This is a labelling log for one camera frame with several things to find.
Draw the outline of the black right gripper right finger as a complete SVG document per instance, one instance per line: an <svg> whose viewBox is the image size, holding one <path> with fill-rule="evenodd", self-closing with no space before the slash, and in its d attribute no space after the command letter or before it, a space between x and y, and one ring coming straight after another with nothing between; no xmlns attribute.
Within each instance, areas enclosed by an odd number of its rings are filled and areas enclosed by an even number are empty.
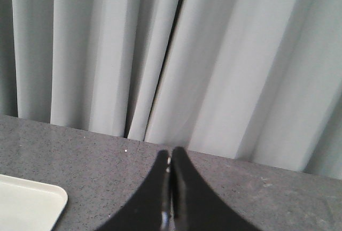
<svg viewBox="0 0 342 231"><path fill-rule="evenodd" d="M176 230L255 230L211 189L183 147L172 152L170 177Z"/></svg>

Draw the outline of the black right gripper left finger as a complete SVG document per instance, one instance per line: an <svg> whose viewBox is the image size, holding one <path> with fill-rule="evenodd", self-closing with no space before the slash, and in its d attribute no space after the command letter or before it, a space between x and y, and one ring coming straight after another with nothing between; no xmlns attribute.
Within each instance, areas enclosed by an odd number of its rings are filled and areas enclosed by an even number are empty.
<svg viewBox="0 0 342 231"><path fill-rule="evenodd" d="M137 191L98 230L169 230L170 212L170 157L161 150Z"/></svg>

